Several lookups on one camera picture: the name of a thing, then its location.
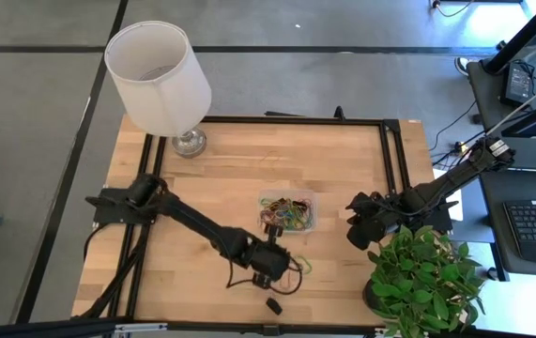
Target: wooden tabletop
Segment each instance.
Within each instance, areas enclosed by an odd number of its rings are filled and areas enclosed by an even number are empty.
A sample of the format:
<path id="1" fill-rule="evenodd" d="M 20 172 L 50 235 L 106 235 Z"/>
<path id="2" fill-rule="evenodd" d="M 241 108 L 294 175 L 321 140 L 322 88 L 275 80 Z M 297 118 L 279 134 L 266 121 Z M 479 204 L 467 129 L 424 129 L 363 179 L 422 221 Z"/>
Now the wooden tabletop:
<path id="1" fill-rule="evenodd" d="M 140 285 L 136 319 L 191 322 L 282 323 L 373 326 L 382 319 L 361 300 L 373 264 L 345 235 L 345 210 L 358 192 L 387 192 L 379 131 L 369 126 L 203 123 L 207 149 L 192 160 L 168 146 L 161 176 L 182 201 L 216 223 L 239 226 L 265 238 L 257 222 L 262 189 L 309 189 L 317 194 L 318 221 L 309 234 L 278 239 L 293 256 L 303 256 L 311 273 L 299 292 L 274 295 L 251 284 L 225 288 L 228 263 L 207 240 L 182 224 L 160 217 L 152 226 Z M 401 121 L 412 185 L 433 179 L 422 124 Z M 110 187 L 128 187 L 138 168 L 145 134 L 125 117 L 107 176 Z M 389 135 L 395 181 L 401 187 L 392 135 Z M 73 305 L 87 310 L 115 274 L 123 225 L 110 225 L 90 243 Z M 234 280 L 253 271 L 235 266 Z M 297 276 L 285 274 L 274 287 L 286 289 Z M 119 313 L 125 312 L 124 287 Z M 275 315 L 268 297 L 283 307 Z"/>

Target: table lamp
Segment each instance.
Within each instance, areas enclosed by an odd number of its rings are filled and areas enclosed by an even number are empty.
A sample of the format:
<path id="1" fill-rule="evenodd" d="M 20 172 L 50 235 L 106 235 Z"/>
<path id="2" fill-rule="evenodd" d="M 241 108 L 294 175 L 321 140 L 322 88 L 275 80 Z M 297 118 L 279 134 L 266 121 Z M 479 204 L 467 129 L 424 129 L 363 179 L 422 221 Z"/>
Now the table lamp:
<path id="1" fill-rule="evenodd" d="M 135 23 L 107 45 L 105 64 L 132 122 L 149 134 L 172 137 L 176 153 L 193 158 L 207 138 L 195 128 L 211 104 L 211 88 L 182 29 Z"/>

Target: green plant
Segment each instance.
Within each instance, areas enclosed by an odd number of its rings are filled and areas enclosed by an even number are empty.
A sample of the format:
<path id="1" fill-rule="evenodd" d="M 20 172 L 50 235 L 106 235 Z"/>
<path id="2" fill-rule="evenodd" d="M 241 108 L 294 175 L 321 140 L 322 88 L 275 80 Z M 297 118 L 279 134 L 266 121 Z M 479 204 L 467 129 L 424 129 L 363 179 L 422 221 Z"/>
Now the green plant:
<path id="1" fill-rule="evenodd" d="M 475 274 L 480 264 L 468 258 L 465 243 L 455 251 L 447 236 L 433 234 L 432 226 L 415 234 L 402 226 L 389 245 L 380 245 L 380 255 L 368 256 L 376 263 L 372 291 L 378 307 L 373 311 L 396 319 L 386 322 L 388 336 L 398 330 L 412 338 L 425 330 L 455 330 L 465 314 L 463 330 L 478 317 L 472 300 L 484 314 L 478 297 L 484 279 Z"/>

